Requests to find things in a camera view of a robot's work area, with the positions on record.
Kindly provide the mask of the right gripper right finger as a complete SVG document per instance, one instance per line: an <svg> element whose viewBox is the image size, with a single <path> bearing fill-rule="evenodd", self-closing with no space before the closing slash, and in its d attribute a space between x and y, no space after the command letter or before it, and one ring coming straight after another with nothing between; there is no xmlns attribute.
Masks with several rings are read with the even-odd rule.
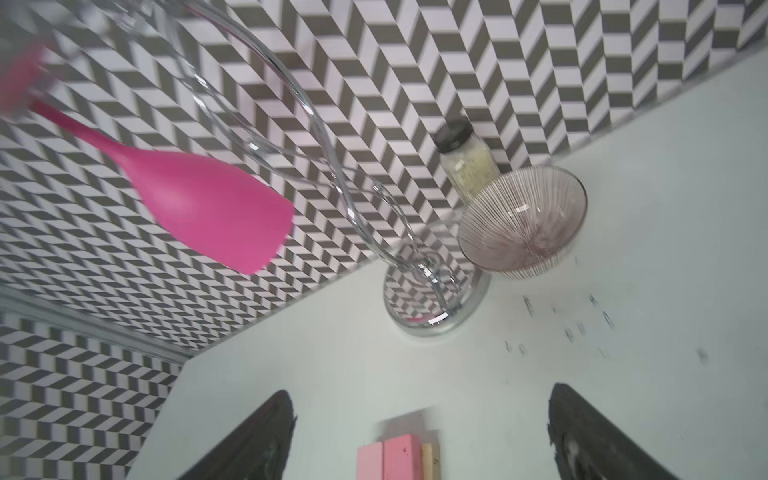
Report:
<svg viewBox="0 0 768 480"><path fill-rule="evenodd" d="M553 386L547 431L562 479L675 477L565 383Z"/></svg>

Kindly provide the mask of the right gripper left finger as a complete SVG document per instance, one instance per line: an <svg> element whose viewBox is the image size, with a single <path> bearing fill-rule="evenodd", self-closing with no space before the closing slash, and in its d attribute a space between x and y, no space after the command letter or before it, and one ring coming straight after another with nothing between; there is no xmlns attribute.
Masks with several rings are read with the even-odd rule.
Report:
<svg viewBox="0 0 768 480"><path fill-rule="evenodd" d="M275 392L180 479L280 480L296 420L289 393Z"/></svg>

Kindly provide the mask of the pink block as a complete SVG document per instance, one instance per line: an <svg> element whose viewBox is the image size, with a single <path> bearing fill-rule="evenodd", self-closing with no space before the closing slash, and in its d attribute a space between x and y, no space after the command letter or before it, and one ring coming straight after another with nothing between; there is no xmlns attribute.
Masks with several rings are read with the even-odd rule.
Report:
<svg viewBox="0 0 768 480"><path fill-rule="evenodd" d="M356 480L384 479L384 444L361 446L356 452Z"/></svg>
<svg viewBox="0 0 768 480"><path fill-rule="evenodd" d="M388 439L383 444L385 480L422 480L422 449L417 435L407 434Z"/></svg>

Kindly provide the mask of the natural wood block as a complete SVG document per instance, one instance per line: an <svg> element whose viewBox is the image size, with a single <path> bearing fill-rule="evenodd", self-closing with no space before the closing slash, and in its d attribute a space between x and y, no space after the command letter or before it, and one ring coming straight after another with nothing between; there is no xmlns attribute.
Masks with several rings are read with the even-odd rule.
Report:
<svg viewBox="0 0 768 480"><path fill-rule="evenodd" d="M440 480L440 457L439 447L434 443L423 443L421 445L422 456L422 479Z"/></svg>

